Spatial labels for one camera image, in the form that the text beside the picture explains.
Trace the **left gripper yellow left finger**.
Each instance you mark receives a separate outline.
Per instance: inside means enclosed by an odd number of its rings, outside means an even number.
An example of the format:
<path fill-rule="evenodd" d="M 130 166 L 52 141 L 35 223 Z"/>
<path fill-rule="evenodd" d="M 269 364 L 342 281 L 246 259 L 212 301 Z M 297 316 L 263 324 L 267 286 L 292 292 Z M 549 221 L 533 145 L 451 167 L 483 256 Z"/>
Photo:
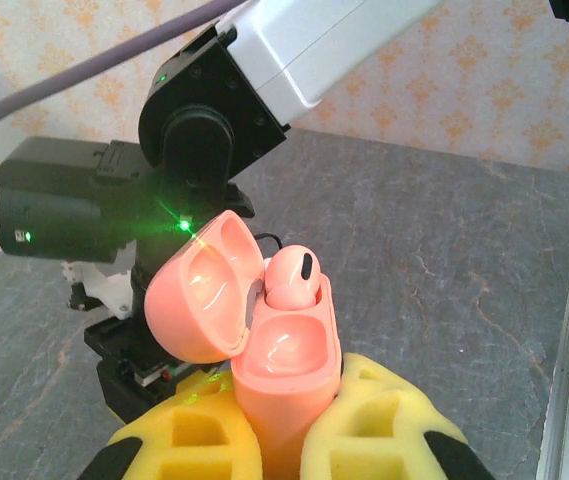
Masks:
<path fill-rule="evenodd" d="M 202 376 L 126 424 L 81 479 L 261 479 L 259 443 L 229 372 Z"/>

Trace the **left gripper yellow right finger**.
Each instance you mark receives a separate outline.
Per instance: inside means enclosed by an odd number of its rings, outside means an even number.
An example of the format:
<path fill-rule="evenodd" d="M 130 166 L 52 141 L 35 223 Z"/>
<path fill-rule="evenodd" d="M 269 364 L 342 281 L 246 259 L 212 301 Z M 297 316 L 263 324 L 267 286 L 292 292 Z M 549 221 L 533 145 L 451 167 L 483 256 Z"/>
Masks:
<path fill-rule="evenodd" d="M 343 356 L 337 396 L 306 435 L 302 479 L 491 479 L 462 431 L 416 386 Z"/>

